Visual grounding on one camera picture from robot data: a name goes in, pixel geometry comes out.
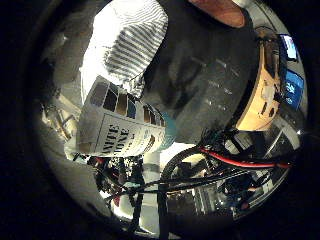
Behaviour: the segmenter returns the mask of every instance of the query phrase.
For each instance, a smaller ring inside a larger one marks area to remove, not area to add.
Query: wire
[[[116,197],[120,197],[123,195],[135,195],[136,193],[148,193],[148,194],[157,194],[157,193],[167,193],[167,192],[175,192],[175,191],[182,191],[182,190],[187,190],[187,189],[192,189],[195,187],[199,187],[199,186],[203,186],[203,185],[207,185],[210,183],[214,183],[217,181],[221,181],[221,180],[226,180],[229,178],[233,178],[233,177],[237,177],[240,175],[245,174],[245,171],[237,171],[234,173],[230,173],[228,175],[224,175],[224,176],[210,176],[210,177],[205,177],[205,178],[193,178],[193,179],[188,179],[188,180],[197,180],[199,181],[201,179],[200,183],[197,184],[191,184],[191,185],[187,185],[187,186],[180,186],[180,187],[174,187],[174,188],[166,188],[164,190],[152,190],[152,191],[144,191],[145,188],[148,188],[150,186],[153,185],[160,185],[160,184],[166,184],[166,183],[171,183],[171,182],[180,182],[182,183],[183,181],[187,180],[187,179],[168,179],[168,180],[159,180],[159,181],[154,181],[154,182],[150,182],[147,184],[144,184],[138,188],[131,188],[128,189],[126,191],[120,192],[120,193],[116,193],[112,196],[109,196],[108,198],[105,199],[106,202],[111,201],[112,199],[116,198]]]
[[[101,169],[99,168],[93,168],[94,170],[98,171],[104,178],[110,180],[114,185],[116,185],[119,188],[122,188],[124,190],[128,190],[127,187],[121,185],[118,181],[116,181],[115,179],[113,179],[108,173],[103,172]]]
[[[204,148],[199,148],[200,152],[208,154],[209,156],[232,166],[240,167],[240,168],[252,168],[257,170],[257,168],[274,168],[274,167],[280,167],[280,168],[290,168],[291,164],[289,163],[277,163],[277,162],[261,162],[256,163],[254,162],[254,159],[251,159],[252,162],[245,162],[241,161],[240,159],[231,159],[229,157],[222,156],[216,152],[206,150]]]

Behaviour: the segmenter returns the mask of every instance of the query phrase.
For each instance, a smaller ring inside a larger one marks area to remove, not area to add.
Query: black cable
[[[195,182],[199,182],[199,179],[202,179],[202,181],[200,183],[197,184],[191,184],[191,185],[187,185],[187,186],[180,186],[180,187],[175,187],[175,188],[166,188],[164,190],[153,190],[153,191],[144,191],[145,188],[148,188],[150,186],[156,185],[156,184],[167,184],[167,183],[171,183],[171,182],[180,182],[182,183],[181,179],[168,179],[168,180],[161,180],[161,181],[155,181],[155,182],[151,182],[148,184],[145,184],[143,186],[140,186],[138,188],[131,188],[128,189],[126,191],[120,192],[120,193],[116,193],[108,198],[105,199],[106,202],[109,202],[110,200],[116,198],[116,197],[120,197],[123,195],[135,195],[136,193],[149,193],[149,194],[157,194],[157,193],[167,193],[167,192],[175,192],[175,191],[182,191],[182,190],[187,190],[187,189],[191,189],[191,188],[195,188],[195,187],[200,187],[203,185],[207,185],[210,183],[214,183],[217,181],[221,181],[221,180],[226,180],[229,178],[233,178],[233,177],[237,177],[240,176],[242,174],[244,174],[246,172],[244,171],[237,171],[235,173],[231,173],[229,175],[224,175],[224,176],[210,176],[210,177],[205,177],[205,178],[197,178],[198,181]]]
[[[118,181],[114,180],[114,179],[112,178],[112,176],[110,176],[108,173],[103,172],[103,171],[102,171],[101,169],[99,169],[99,168],[93,168],[93,169],[96,170],[96,171],[98,171],[103,177],[105,177],[106,179],[110,180],[110,181],[111,181],[114,185],[116,185],[117,187],[122,188],[122,189],[128,191],[128,188],[127,188],[127,187],[121,185]]]

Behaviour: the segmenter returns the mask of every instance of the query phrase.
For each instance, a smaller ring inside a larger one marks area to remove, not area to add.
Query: fisheye lens view
[[[60,2],[34,37],[22,112],[74,211],[131,239],[197,239],[272,208],[307,156],[315,94],[270,1]]]

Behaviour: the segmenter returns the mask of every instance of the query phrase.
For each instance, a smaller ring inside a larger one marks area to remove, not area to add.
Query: black strap
[[[159,185],[159,190],[165,190],[166,186]],[[158,214],[159,214],[159,227],[160,236],[159,239],[169,238],[169,225],[168,225],[168,210],[167,210],[167,194],[158,193]]]
[[[143,194],[138,194],[137,201],[135,203],[133,216],[132,216],[132,221],[131,221],[130,226],[128,228],[129,234],[133,234],[139,226],[142,200],[143,200]]]

